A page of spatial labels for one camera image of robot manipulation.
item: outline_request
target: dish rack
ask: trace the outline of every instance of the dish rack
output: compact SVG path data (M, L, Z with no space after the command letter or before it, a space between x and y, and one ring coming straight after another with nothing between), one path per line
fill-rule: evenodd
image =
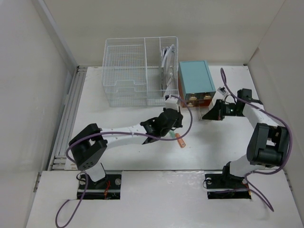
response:
M177 37L107 39L102 84L110 106L164 106L166 95L179 94L177 57Z

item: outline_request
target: wire dish rack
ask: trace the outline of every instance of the wire dish rack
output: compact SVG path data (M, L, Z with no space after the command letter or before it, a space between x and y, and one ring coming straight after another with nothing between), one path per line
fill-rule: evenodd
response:
M163 106L166 95L179 94L177 57L176 37L107 39L102 84L110 106Z

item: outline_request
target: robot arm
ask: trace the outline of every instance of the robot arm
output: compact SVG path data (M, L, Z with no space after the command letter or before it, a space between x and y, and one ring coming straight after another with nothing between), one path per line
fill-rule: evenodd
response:
M242 89L237 96L243 100L254 103L264 109L259 100L252 99L249 89ZM254 170L280 166L287 155L289 134L285 127L279 126L275 121L258 109L237 101L236 104L226 104L217 100L214 107L203 119L223 120L225 116L244 116L254 128L247 147L246 155L228 162L221 174L207 174L206 180L211 184L208 189L241 188L244 176Z
M107 132L107 134L89 138L72 147L71 152L78 170L86 171L96 185L104 183L106 173L99 160L106 149L128 144L147 144L157 141L155 138L145 138L135 133L160 138L164 137L172 128L182 127L183 116L178 106L178 99L171 96L167 97L165 106L163 112L158 117L130 127L101 129L95 123L88 125L69 142L70 146L76 141L92 134L102 132Z

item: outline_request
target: table surface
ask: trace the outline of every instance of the table surface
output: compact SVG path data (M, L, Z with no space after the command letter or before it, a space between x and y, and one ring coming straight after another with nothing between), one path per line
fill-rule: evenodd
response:
M27 228L64 225L75 206L78 171L44 171ZM84 200L68 228L303 228L283 171L250 175L274 207L249 199L208 199L204 171L123 171L120 200Z
M209 66L215 88L223 86L220 68L227 75L233 92L242 88L252 89L257 97L247 66ZM162 107L109 107L101 82L101 67L89 67L77 111L72 137L88 124L97 123L101 128L118 128L138 124L162 112ZM218 92L213 98L222 99ZM186 108L182 109L183 128L175 132L182 135L190 123ZM101 162L106 170L220 170L228 162L246 153L253 128L247 118L225 117L223 121L199 121L197 108L192 108L194 123L184 137L185 148L176 141L154 142L147 145L127 145L106 150ZM66 170L72 170L66 162Z

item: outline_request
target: wall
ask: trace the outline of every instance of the wall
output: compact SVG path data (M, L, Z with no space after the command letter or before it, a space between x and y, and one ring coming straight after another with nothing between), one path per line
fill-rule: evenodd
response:
M45 0L73 56L102 65L107 38L177 36L179 61L247 63L284 0Z
M304 221L304 1L286 0L248 66L266 109L290 124L294 146L286 166Z
M26 224L71 75L30 0L0 0L0 227Z

